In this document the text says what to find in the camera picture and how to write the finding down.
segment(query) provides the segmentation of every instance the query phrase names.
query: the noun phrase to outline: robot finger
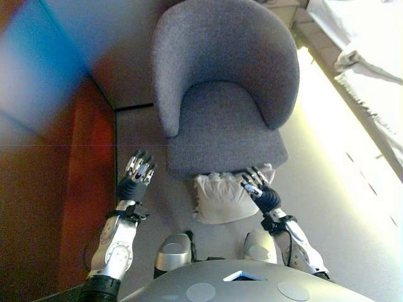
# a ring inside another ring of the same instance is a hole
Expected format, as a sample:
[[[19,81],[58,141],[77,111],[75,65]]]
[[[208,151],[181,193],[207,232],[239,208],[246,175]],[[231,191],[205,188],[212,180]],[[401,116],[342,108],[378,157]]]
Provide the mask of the robot finger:
[[[146,156],[147,152],[143,151],[137,157],[136,161],[134,162],[132,180],[134,182],[141,181],[141,177],[144,176],[145,171],[147,170],[148,163],[144,164],[144,157]]]
[[[263,195],[262,190],[258,189],[256,186],[252,184],[241,184],[241,186],[254,198],[260,198]]]
[[[252,178],[249,174],[242,174],[242,178],[243,178],[245,181],[247,181],[248,184],[250,184],[250,185],[256,187],[256,184],[255,184],[255,182],[253,181],[253,178]]]
[[[132,175],[133,174],[133,169],[134,169],[134,165],[135,165],[135,161],[137,160],[137,157],[139,156],[141,150],[136,150],[133,154],[133,156],[128,160],[128,163],[126,165],[126,173],[128,175]]]
[[[143,183],[144,183],[146,186],[148,186],[148,185],[150,184],[151,178],[152,178],[152,176],[154,175],[154,171],[155,171],[156,167],[157,167],[157,164],[153,164],[153,165],[151,166],[151,168],[146,172],[146,174],[145,174],[145,176],[144,176],[144,179],[143,179]]]
[[[252,177],[253,181],[254,181],[258,186],[260,186],[260,185],[263,184],[262,181],[260,180],[259,176],[257,175],[257,173],[256,173],[253,169],[247,167],[247,168],[246,168],[246,172],[249,174],[249,176]]]
[[[268,186],[269,185],[269,181],[267,180],[266,176],[263,175],[263,173],[256,167],[256,166],[252,166],[252,169],[257,173],[257,175],[259,176],[259,179],[262,182],[262,185],[264,186]]]

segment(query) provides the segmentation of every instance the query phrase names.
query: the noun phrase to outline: wall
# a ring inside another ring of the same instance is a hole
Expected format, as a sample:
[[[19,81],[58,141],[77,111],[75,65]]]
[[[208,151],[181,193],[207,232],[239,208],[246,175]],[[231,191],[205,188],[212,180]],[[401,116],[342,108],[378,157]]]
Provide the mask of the wall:
[[[152,32],[180,1],[43,0],[115,108],[152,102]]]
[[[31,301],[84,282],[114,202],[114,116],[39,1],[0,15],[0,297]]]

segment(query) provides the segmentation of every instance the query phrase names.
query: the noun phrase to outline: robot forearm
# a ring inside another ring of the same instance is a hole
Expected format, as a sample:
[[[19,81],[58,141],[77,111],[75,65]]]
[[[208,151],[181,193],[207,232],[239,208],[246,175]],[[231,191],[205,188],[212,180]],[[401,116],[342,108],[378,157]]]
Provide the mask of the robot forearm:
[[[329,271],[324,266],[322,256],[310,246],[297,219],[280,208],[281,199],[275,190],[268,187],[264,175],[256,167],[252,167],[247,168],[247,174],[243,178],[246,183],[241,183],[241,186],[262,211],[262,226],[274,236],[281,249],[284,264],[329,280]]]
[[[327,275],[329,271],[324,266],[322,256],[309,244],[294,217],[277,208],[266,215],[262,225],[274,236],[286,266],[309,274]]]

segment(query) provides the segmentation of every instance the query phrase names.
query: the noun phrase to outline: black cable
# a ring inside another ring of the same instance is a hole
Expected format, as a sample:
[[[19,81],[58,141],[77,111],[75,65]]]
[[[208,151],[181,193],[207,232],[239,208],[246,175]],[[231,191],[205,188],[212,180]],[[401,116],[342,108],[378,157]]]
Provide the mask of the black cable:
[[[98,235],[99,230],[100,230],[101,228],[103,228],[103,227],[104,227],[103,225],[100,226],[100,227],[97,229],[97,231],[93,233],[93,235],[92,235],[91,238],[87,241],[87,243],[85,244],[85,246],[84,246],[84,248],[83,248],[83,250],[82,250],[82,253],[81,253],[82,266],[84,266],[84,268],[85,268],[85,270],[86,270],[87,272],[90,272],[90,271],[91,271],[91,269],[89,268],[89,266],[87,265],[87,262],[86,262],[86,256],[87,256],[88,245],[89,245],[90,242],[93,241],[94,237]]]
[[[87,245],[88,245],[88,242],[85,244],[84,249],[82,250],[82,253],[81,253],[82,258],[81,258],[81,260],[82,260],[82,265],[84,266],[85,270],[87,272],[90,272],[90,269],[89,269],[89,267],[88,267],[88,265],[86,263]]]
[[[291,237],[291,233],[288,230],[285,230],[288,233],[288,236],[290,236],[290,253],[288,254],[288,262],[287,262],[287,266],[290,267],[291,264],[291,254],[292,254],[292,237]]]

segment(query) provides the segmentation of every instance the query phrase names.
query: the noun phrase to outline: brown wall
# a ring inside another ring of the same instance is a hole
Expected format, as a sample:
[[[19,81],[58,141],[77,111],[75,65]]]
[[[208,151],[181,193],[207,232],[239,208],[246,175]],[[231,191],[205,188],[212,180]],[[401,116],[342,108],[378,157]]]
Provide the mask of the brown wall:
[[[0,300],[84,282],[114,202],[114,114],[38,1],[1,2]]]
[[[88,273],[82,250],[105,224],[105,215],[115,201],[113,111],[89,80],[83,82],[74,102],[67,192],[60,221],[59,291],[85,281]]]

